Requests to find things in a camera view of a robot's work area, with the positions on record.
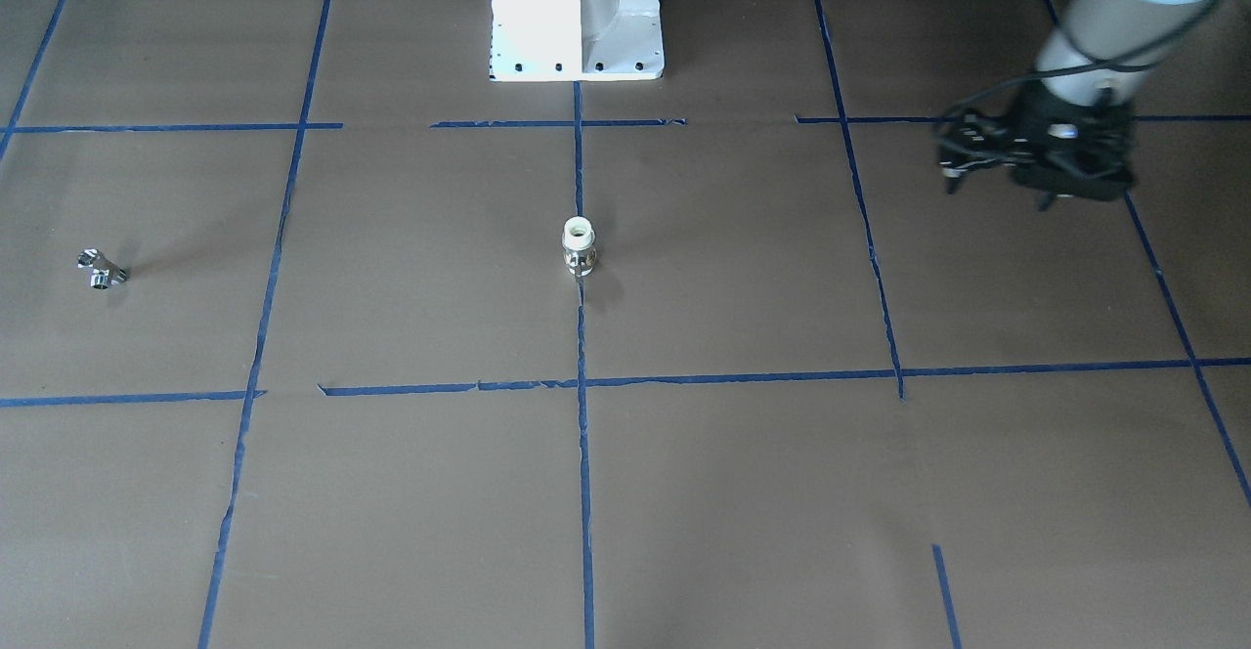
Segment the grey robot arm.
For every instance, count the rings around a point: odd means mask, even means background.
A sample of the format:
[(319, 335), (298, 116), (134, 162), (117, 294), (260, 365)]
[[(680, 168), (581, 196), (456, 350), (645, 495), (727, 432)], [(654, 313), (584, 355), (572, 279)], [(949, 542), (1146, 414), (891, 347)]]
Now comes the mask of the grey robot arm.
[(1135, 98), (1221, 0), (1070, 0), (1035, 66), (955, 103), (933, 125), (947, 194), (1010, 169), (1037, 194), (1113, 203), (1133, 188)]

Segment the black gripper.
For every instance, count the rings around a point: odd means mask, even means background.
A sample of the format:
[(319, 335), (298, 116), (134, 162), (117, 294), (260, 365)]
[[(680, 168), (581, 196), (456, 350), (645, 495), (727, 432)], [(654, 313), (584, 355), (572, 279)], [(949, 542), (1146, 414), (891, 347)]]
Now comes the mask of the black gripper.
[(1007, 128), (1020, 151), (1011, 178), (1036, 193), (1036, 209), (1050, 211), (1061, 198), (1113, 203), (1136, 184), (1135, 105), (1100, 89), (1090, 106), (1051, 93), (1041, 80), (1026, 83), (1007, 111)]

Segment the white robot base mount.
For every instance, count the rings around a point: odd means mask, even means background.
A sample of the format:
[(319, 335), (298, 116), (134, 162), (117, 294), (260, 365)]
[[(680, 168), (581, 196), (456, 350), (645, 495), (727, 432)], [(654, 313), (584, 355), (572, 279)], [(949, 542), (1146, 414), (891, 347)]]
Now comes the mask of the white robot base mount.
[(666, 73), (661, 0), (490, 0), (493, 83), (626, 83)]

